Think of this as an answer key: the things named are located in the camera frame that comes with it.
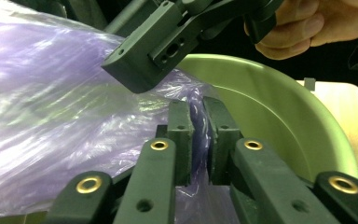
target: human hand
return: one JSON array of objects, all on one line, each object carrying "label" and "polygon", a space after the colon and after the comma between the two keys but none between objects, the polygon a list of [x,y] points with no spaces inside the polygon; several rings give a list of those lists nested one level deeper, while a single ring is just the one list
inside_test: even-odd
[{"label": "human hand", "polygon": [[277,26],[255,45],[270,59],[358,37],[358,0],[284,0],[276,16]]}]

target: translucent plastic film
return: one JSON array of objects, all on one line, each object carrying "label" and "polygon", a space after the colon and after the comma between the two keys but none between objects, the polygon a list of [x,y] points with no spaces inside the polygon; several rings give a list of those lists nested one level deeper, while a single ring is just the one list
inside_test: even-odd
[{"label": "translucent plastic film", "polygon": [[133,166],[179,99],[196,125],[196,175],[177,190],[176,222],[236,223],[227,189],[205,178],[201,99],[211,87],[173,70],[154,90],[131,93],[101,68],[121,40],[0,1],[0,217],[48,210],[80,173]]}]

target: dark background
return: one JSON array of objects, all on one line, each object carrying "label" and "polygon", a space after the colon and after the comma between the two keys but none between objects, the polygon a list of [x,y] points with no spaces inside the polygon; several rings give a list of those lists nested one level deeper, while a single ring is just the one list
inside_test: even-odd
[{"label": "dark background", "polygon": [[[62,4],[67,10],[67,18],[102,30],[131,0],[13,1],[55,15],[60,14],[57,4]],[[358,86],[358,71],[348,67],[348,59],[357,45],[358,39],[326,44],[291,59],[274,61],[255,50],[243,31],[242,18],[237,18],[215,39],[201,42],[193,53],[231,55],[268,65],[295,79],[314,77],[319,81],[348,82]]]}]

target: wooden surface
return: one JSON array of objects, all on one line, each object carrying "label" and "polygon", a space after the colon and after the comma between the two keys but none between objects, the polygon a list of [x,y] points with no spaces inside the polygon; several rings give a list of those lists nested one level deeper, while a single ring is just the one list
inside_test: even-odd
[{"label": "wooden surface", "polygon": [[348,136],[358,161],[358,87],[348,83],[316,82],[312,92],[324,103]]}]

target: green plastic basin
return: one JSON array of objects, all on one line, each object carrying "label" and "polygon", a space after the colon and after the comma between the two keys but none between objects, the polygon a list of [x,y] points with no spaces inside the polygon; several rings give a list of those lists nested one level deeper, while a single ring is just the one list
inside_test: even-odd
[{"label": "green plastic basin", "polygon": [[323,171],[358,177],[350,142],[306,88],[260,63],[223,55],[188,55],[178,66],[215,86],[244,136],[264,139],[296,174]]}]

